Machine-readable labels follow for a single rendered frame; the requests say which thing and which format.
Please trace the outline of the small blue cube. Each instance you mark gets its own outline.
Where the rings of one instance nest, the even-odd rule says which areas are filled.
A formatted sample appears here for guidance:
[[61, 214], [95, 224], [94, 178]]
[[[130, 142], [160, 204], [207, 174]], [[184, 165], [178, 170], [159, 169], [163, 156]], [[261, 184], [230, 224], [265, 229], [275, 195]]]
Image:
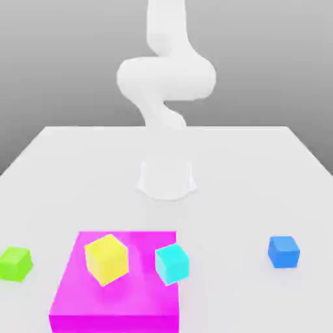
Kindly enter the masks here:
[[277, 235], [270, 237], [267, 254], [276, 269], [296, 268], [300, 248], [292, 236]]

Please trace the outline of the small cyan cube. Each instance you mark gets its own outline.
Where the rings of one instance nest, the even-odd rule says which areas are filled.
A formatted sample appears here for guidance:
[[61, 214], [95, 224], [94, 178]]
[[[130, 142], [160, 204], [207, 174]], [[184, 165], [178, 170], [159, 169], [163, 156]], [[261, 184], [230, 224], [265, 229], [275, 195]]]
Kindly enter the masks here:
[[155, 250], [155, 270], [166, 286], [189, 276], [189, 257], [174, 243]]

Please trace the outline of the small green cube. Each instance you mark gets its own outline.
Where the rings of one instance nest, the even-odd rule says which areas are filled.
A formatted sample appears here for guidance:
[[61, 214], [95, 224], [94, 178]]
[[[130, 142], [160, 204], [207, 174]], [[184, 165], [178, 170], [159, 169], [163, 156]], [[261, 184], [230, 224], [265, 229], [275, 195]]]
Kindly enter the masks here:
[[32, 267], [28, 248], [9, 246], [0, 255], [0, 280], [22, 282]]

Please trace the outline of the large magenta box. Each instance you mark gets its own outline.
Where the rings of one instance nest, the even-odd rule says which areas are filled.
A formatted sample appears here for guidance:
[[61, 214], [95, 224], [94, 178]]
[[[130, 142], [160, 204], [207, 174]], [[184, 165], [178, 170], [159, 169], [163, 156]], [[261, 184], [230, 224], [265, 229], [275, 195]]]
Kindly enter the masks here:
[[84, 246], [107, 232], [81, 231], [49, 311], [52, 333], [179, 333], [178, 287], [155, 271], [155, 250], [174, 231], [115, 231], [129, 250], [129, 272], [101, 287], [86, 266]]

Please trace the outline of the small yellow cube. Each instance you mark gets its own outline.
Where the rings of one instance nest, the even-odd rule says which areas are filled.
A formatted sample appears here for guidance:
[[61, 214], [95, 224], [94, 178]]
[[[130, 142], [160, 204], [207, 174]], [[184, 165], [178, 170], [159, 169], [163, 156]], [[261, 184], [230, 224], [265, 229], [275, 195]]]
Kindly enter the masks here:
[[129, 272], [129, 250], [113, 234], [107, 234], [84, 246], [89, 273], [101, 287]]

